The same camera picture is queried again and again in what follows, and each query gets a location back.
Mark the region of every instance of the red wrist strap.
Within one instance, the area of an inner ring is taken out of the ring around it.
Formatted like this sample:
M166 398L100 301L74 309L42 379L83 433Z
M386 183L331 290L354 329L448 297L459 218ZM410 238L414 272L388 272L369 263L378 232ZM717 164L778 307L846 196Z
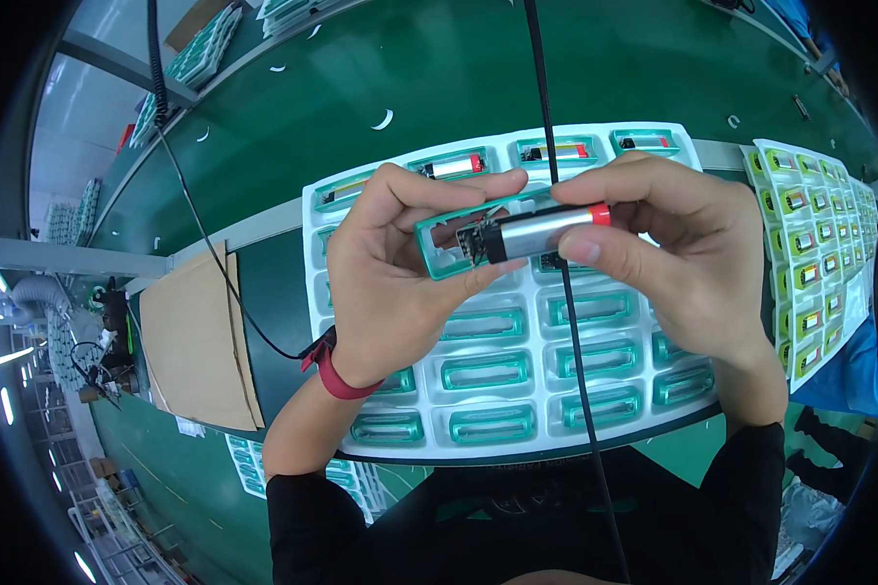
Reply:
M309 368L309 365L313 362L318 364L319 377L322 378L322 386L325 387L325 390L328 390L328 393L335 398L344 401L367 398L374 394L380 388L380 385L384 383L384 380L381 380L366 388L352 388L341 379L341 376L338 375L338 372L331 365L331 348L324 343L316 345L314 350L303 358L302 371Z

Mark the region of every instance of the black cable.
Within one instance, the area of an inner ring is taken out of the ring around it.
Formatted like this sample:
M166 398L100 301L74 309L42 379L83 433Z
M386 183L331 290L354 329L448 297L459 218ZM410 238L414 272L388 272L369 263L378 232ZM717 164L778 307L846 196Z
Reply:
M537 87L540 94L540 109L543 113L543 131L547 140L547 156L550 162L550 181L559 182L559 167L556 163L556 140L553 137L553 125L550 118L550 90L547 85L547 69L543 59L543 41L540 38L540 22L537 16L537 0L524 0L524 10L527 14L527 27L530 29L530 44L534 50L534 68L537 71ZM592 410L589 405L589 395L585 386L585 369L582 364L582 349L579 343L579 323L576 318L576 305L572 298L572 284L569 282L569 265L562 257L558 257L560 270L562 271L562 289L565 291L565 306L569 311L569 331L572 335L572 352L576 359L576 380L579 383L579 397L582 401L582 415L585 418L585 429L589 434L589 446L592 449L592 462L596 467L596 479L601 491L602 501L608 512L611 541L618 555L621 575L625 583L631 582L627 571L627 559L624 556L624 547L620 543L618 522L615 520L614 507L611 504L608 480L605 478L605 467L602 465L602 456L598 451L598 439L596 438L596 425L592 420Z
M224 269L224 265L221 263L218 253L214 251L214 246L211 245L211 239L208 237L208 232L206 232L205 227L202 226L199 211L196 209L196 205L192 202L192 196L189 195L188 185L185 184L185 176L179 168L179 163L176 161L172 149L169 148L169 142L165 139L163 128L165 126L166 115L168 114L168 105L165 97L163 65L160 63L159 58L159 31L156 28L156 0L147 0L147 42L150 50L150 76L152 77L153 85L152 93L156 101L156 117L153 125L156 127L156 132L159 134L160 140L163 141L163 146L165 147L166 154L169 155L169 160L172 161L172 168L176 170L176 175L179 177L179 183L182 185L182 194L185 195L185 201L189 204L189 209L192 210L192 216L196 218L196 226L199 227L199 233L201 234L202 239L205 240L205 244L211 252L211 257L214 258L214 263L218 265L218 270L221 271L221 274L224 277L224 283L227 285L227 290L230 291L231 296L234 297L234 301L236 301L240 307L240 312L243 313L248 321L250 321L251 325L254 327L254 331L260 336L260 339L264 340L273 351L281 356L288 357L289 359L299 359L297 356L287 354L273 342L269 341L269 337L263 333L263 330L260 329L257 322L254 321L254 318L251 317L251 314L247 311L247 307L245 307L244 303L240 300L240 295L238 294L238 291L234 289L234 286L231 285L231 279L227 275L227 271Z

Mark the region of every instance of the fingernail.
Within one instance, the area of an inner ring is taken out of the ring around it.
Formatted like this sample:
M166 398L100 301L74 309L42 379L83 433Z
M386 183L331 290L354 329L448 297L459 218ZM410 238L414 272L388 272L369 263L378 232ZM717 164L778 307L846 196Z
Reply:
M594 241L575 231L570 231L559 244L559 254L566 260L579 264L593 265L598 261L601 247Z

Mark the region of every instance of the hand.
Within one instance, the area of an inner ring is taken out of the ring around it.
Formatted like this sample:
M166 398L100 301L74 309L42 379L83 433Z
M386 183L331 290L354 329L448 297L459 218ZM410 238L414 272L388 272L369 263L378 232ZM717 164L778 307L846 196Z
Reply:
M611 228L572 228L560 255L646 295L676 345L740 369L776 359L761 325L761 217L747 187L630 152L551 193L561 203L611 205Z
M433 281L413 236L418 221L514 195L526 183L523 170L454 182L427 179L390 163L375 171L328 241L338 330L332 365L342 380L363 388L419 361L459 305L526 264L485 265ZM433 243L458 245L455 231L466 223L433 229Z
M830 69L829 76L832 84L839 88L839 93L843 95L843 98L848 98L848 84L845 83L843 76L835 69Z

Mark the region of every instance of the blue cloth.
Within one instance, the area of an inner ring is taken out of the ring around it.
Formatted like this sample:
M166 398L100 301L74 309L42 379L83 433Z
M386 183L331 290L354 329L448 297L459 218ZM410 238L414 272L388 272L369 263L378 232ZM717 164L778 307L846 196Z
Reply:
M784 19L790 30L801 39L812 39L817 45L821 53L826 53L832 47L829 36L819 31L816 38L813 37L813 31L810 29L810 14L806 11L806 6L800 0L767 0L768 6L774 9L777 16ZM832 68L839 70L839 64L833 64Z
M875 314L790 401L823 410L878 416L878 334Z

